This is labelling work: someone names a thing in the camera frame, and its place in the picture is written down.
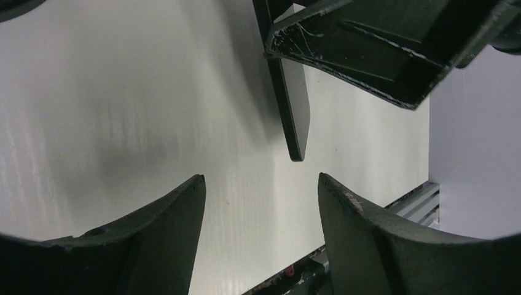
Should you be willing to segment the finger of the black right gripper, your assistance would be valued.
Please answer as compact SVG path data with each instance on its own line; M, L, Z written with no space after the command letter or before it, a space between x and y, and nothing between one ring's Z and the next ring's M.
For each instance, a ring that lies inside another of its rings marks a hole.
M504 35L519 26L519 1L314 1L270 27L265 51L414 110L486 46L518 53Z

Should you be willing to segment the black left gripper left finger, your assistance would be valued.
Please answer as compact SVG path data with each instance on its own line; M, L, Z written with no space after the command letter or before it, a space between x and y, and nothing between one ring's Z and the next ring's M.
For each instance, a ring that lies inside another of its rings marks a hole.
M187 294L205 211L203 175L80 237L1 236L2 294Z

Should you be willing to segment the small black phone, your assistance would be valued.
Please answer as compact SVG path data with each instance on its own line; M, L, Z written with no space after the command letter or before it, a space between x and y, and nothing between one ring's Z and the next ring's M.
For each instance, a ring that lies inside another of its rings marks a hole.
M268 31L274 23L304 9L307 2L257 0L253 1L253 6L289 156L293 162L302 162L310 129L305 69L300 63L268 54L265 43Z

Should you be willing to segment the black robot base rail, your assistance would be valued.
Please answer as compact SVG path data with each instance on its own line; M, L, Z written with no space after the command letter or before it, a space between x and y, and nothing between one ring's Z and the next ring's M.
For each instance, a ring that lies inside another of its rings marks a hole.
M329 260L321 246L246 292L247 295L333 295Z

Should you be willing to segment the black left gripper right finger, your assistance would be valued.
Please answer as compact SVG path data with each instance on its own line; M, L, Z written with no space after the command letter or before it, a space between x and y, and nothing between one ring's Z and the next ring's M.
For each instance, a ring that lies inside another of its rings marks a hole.
M422 226L326 173L318 203L335 294L520 293L520 235L485 240Z

